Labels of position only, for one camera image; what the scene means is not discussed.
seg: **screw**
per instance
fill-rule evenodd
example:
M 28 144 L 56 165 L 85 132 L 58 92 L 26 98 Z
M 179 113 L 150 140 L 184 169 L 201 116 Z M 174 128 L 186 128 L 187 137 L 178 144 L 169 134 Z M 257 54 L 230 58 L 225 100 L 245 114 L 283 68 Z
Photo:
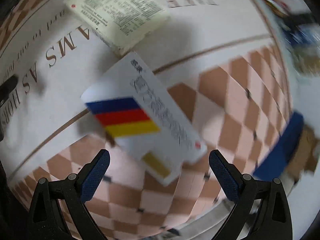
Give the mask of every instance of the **screw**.
M 251 179 L 251 176 L 249 174 L 243 174 L 242 177 L 245 179 L 245 180 L 250 180 Z
M 210 174 L 208 174 L 208 173 L 206 172 L 206 173 L 204 174 L 203 178 L 204 178 L 205 181 L 208 181 L 209 178 L 210 178 Z
M 247 93 L 247 98 L 251 99 L 251 93 L 250 93 L 249 89 L 246 88 L 245 92 Z
M 76 177 L 77 177 L 77 175 L 76 175 L 76 174 L 71 173 L 71 174 L 68 176 L 68 179 L 70 179 L 70 180 L 74 180 Z
M 278 178 L 274 178 L 273 181 L 274 181 L 274 183 L 276 183 L 276 184 L 280 184 L 280 183 L 281 183 L 281 180 L 279 180 Z
M 138 213 L 144 213 L 144 208 L 137 208 Z
M 39 179 L 39 183 L 40 183 L 40 184 L 44 184 L 44 183 L 45 183 L 45 178 Z
M 253 140 L 254 141 L 257 140 L 257 132 L 256 132 L 256 130 L 253 131 Z

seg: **yellow label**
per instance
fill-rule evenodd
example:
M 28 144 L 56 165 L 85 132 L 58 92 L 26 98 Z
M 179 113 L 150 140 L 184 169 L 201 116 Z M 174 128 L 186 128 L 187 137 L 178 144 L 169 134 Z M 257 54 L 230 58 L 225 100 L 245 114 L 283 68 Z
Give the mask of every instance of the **yellow label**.
M 145 154 L 141 159 L 145 164 L 152 168 L 162 178 L 167 177 L 170 174 L 170 170 L 162 164 L 162 162 L 155 157 L 151 152 Z
M 114 138 L 160 131 L 159 127 L 152 120 L 108 125 L 105 129 Z

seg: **blue gripper pad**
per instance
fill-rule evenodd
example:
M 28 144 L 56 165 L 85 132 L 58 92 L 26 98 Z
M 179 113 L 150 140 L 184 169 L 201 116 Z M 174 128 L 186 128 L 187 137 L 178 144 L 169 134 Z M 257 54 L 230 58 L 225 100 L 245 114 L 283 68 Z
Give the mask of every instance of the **blue gripper pad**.
M 237 203 L 240 186 L 214 151 L 209 155 L 209 164 L 228 200 Z
M 80 201 L 82 203 L 92 199 L 96 192 L 104 174 L 110 164 L 110 154 L 107 150 L 103 150 L 103 154 L 97 161 L 96 165 L 91 169 L 88 176 L 81 185 Z
M 256 168 L 253 175 L 264 181 L 272 181 L 273 178 L 279 177 L 294 154 L 303 126 L 303 116 L 298 112 L 293 112 L 279 141 L 260 166 Z

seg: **blue stripe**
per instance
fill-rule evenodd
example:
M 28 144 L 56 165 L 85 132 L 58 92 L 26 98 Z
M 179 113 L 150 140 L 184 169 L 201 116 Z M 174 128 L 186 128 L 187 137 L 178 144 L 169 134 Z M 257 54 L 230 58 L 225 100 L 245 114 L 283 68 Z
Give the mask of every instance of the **blue stripe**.
M 86 103 L 86 105 L 93 114 L 102 114 L 141 108 L 138 103 L 131 97 L 88 102 Z

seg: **red dot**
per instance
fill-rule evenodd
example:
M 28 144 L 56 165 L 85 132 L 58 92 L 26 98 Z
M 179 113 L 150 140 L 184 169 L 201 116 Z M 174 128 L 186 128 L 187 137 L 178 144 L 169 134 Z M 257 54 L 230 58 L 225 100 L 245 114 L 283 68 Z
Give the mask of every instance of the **red dot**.
M 195 146 L 198 150 L 201 149 L 201 143 L 199 143 L 198 141 L 196 141 Z

